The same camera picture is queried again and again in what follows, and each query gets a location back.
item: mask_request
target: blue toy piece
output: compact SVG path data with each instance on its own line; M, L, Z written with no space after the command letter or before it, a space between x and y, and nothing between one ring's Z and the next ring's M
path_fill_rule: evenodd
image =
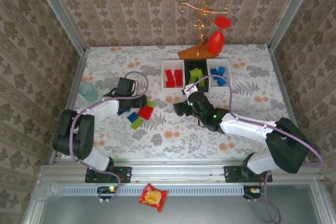
M210 73L211 74L218 74L217 69L215 69L215 68L210 69Z
M219 70L218 70L218 75L219 76L223 76L224 75L224 72L225 72L225 68L224 67L219 67Z
M224 81L223 79L218 78L217 83L218 83L219 86L224 86L226 84L226 81Z
M136 121L136 119L139 118L139 116L138 116L138 114L136 114L135 112L133 112L127 118L128 118L128 120L130 120L131 123L134 123Z

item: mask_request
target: bag of chips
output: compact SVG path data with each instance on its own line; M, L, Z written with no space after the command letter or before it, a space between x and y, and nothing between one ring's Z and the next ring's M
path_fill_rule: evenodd
M168 191L160 191L151 184L147 184L139 199L139 203L156 207L161 212L167 198Z

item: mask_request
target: red block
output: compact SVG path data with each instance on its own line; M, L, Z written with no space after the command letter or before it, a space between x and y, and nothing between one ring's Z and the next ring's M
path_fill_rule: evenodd
M182 85L183 85L183 80L182 80L182 78L181 79L175 79L175 81L176 81L176 86L177 87L181 87Z
M174 77L175 77L175 78L179 78L179 77L182 78L182 70L181 70L181 69L176 69L176 70L174 71Z
M173 74L172 74L172 71L171 71L171 70L166 70L166 75L167 75L167 79L168 79L168 81L170 81L170 80L174 80L174 78L173 78Z
M175 81L174 80L166 81L166 86L167 86L167 88L175 87Z
M142 107L138 112L138 116L141 116L142 118L144 118L148 121L149 118L151 118L153 110L154 109L152 107L149 107L149 106Z

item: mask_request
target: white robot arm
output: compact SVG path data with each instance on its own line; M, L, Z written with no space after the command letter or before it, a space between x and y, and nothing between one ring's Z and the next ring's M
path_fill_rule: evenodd
M146 106L146 95L134 99L113 100L111 98L134 97L136 95L137 82L120 78L118 87L104 95L92 108L87 109L76 121L76 127L72 137L72 150L76 158L84 161L89 167L99 171L113 171L113 159L100 153L93 145L95 124L99 124L111 115L120 115L129 108L141 108ZM77 111L64 110L56 131L53 149L65 155L70 155L69 137L70 128Z
M254 174L277 168L289 173L297 173L309 150L295 140L269 128L272 126L282 129L310 144L289 119L281 118L277 122L266 122L239 116L238 120L228 110L214 108L205 94L199 92L196 86L189 90L192 85L187 85L183 91L187 101L174 104L175 112L179 116L193 115L210 131L236 134L263 144L263 150L251 153L243 162Z

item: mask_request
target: patterned wallpaper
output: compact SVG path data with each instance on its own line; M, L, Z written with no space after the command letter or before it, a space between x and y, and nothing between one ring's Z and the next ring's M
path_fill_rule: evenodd
M132 45L190 45L198 43L193 12L177 10L178 3L202 0L60 0L86 47ZM218 0L220 10L232 5L228 44L269 42L289 0ZM215 27L206 26L209 36Z
M298 124L324 157L336 207L336 0L304 0L275 54Z
M0 223L24 217L77 62L46 0L0 0Z

